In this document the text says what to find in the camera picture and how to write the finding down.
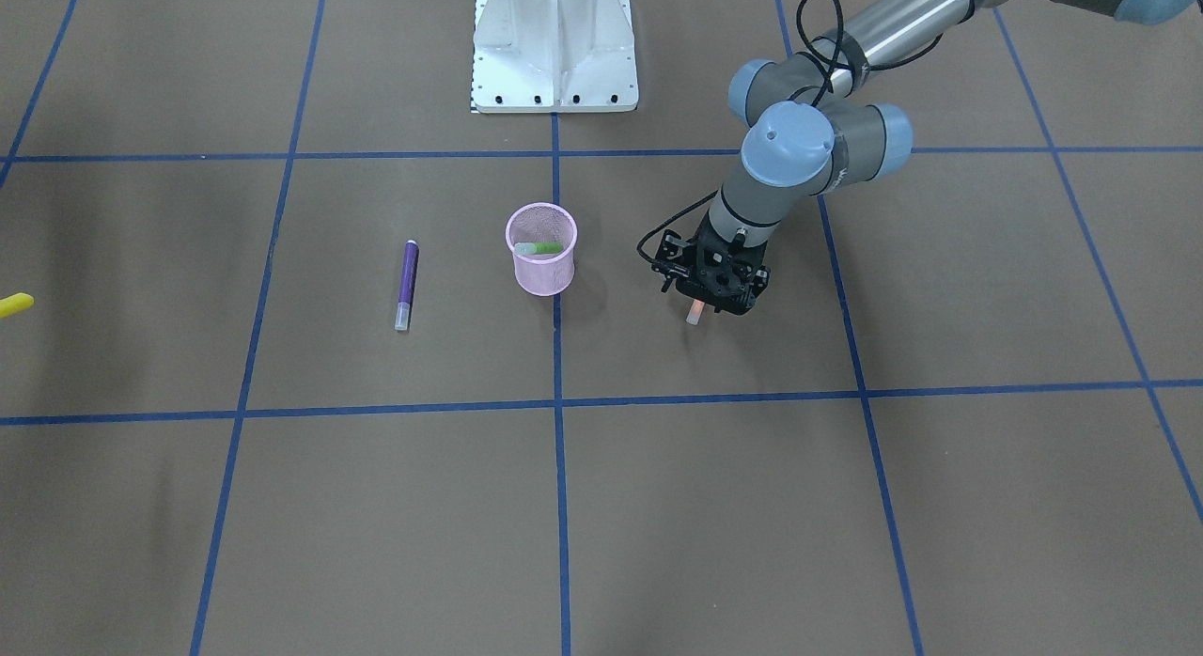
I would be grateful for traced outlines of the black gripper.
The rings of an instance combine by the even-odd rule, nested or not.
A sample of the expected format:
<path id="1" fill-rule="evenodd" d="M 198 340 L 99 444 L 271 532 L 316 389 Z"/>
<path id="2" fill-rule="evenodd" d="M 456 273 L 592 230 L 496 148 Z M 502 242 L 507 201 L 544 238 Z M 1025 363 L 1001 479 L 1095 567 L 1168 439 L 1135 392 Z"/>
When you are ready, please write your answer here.
<path id="1" fill-rule="evenodd" d="M 660 291 L 674 290 L 709 305 L 716 313 L 747 314 L 770 282 L 765 265 L 768 246 L 729 243 L 712 227 L 700 227 L 686 240 L 672 229 L 663 232 L 656 252 L 656 272 L 664 278 Z"/>

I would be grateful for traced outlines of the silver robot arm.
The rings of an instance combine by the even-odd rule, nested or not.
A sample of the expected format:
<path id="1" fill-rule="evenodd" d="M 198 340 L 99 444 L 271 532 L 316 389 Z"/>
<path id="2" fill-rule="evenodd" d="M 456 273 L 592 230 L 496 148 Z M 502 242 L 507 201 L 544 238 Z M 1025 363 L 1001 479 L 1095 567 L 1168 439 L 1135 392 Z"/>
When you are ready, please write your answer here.
<path id="1" fill-rule="evenodd" d="M 704 311 L 743 315 L 771 282 L 765 255 L 771 236 L 808 197 L 897 172 L 914 150 L 914 126 L 893 104 L 851 104 L 869 82 L 928 55 L 950 29 L 1011 0 L 877 0 L 846 17 L 831 0 L 832 29 L 811 37 L 795 26 L 799 52 L 780 61 L 743 64 L 727 104 L 746 125 L 725 181 L 693 205 L 695 234 L 669 224 L 653 229 L 654 254 L 638 253 L 664 278 L 665 290 L 692 302 L 687 323 Z M 1045 0 L 1156 25 L 1201 0 Z"/>

